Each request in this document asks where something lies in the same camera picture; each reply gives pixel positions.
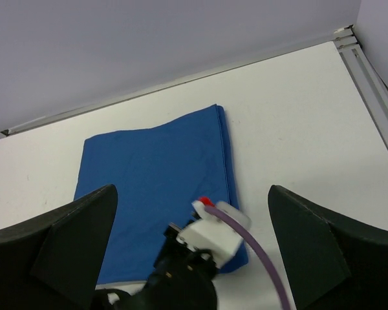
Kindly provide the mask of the blue surgical cloth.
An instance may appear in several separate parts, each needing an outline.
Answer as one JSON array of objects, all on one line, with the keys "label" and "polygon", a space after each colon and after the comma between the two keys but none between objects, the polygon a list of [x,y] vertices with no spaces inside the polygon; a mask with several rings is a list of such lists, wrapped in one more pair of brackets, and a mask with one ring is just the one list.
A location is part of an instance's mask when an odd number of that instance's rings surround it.
[{"label": "blue surgical cloth", "polygon": [[118,206],[98,284],[144,281],[167,226],[185,226],[193,201],[239,206],[224,109],[212,105],[152,129],[86,139],[74,196],[107,184],[116,187]]}]

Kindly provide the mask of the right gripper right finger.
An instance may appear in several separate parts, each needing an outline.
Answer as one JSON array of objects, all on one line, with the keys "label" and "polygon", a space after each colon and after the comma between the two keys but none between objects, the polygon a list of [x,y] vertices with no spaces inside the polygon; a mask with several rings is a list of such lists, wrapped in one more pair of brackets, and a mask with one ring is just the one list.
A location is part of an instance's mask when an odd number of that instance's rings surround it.
[{"label": "right gripper right finger", "polygon": [[268,208],[297,309],[388,309],[388,231],[280,185]]}]

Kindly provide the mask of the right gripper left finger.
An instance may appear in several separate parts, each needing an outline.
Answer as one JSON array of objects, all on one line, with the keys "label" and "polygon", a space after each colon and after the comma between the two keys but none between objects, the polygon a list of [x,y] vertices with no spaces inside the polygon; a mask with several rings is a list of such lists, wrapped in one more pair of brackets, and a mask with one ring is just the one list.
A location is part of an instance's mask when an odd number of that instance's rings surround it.
[{"label": "right gripper left finger", "polygon": [[106,185],[0,229],[0,309],[89,309],[116,209]]}]

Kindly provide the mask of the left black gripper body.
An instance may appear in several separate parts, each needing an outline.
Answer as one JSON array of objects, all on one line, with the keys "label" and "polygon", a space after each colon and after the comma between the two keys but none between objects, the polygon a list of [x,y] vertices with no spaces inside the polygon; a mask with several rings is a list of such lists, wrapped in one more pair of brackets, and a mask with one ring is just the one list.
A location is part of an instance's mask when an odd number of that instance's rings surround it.
[{"label": "left black gripper body", "polygon": [[155,270],[135,294],[119,289],[97,289],[94,309],[216,309],[218,298],[212,280],[216,263],[209,249],[189,249],[177,241],[181,231],[169,224],[166,240],[154,262]]}]

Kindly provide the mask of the right aluminium frame rail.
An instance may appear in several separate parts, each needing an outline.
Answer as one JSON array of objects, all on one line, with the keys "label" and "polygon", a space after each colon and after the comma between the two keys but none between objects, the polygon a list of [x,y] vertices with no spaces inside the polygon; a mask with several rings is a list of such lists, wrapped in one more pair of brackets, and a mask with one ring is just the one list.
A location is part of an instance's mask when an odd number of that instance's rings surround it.
[{"label": "right aluminium frame rail", "polygon": [[373,69],[352,27],[334,32],[333,42],[388,150],[388,89]]}]

